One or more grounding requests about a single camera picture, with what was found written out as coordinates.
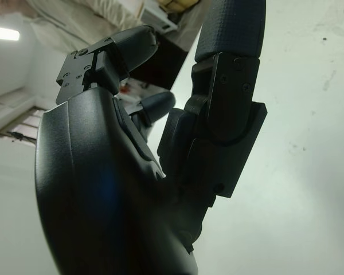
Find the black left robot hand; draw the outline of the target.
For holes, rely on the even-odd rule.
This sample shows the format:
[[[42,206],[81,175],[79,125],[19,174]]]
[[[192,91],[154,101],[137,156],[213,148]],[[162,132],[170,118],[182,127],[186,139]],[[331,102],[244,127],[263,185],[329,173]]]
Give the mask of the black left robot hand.
[[[38,128],[35,184],[61,274],[197,274],[193,243],[229,198],[267,115],[252,100],[265,1],[214,1],[184,109],[164,92],[129,109],[119,85],[158,48],[138,26],[69,54]]]

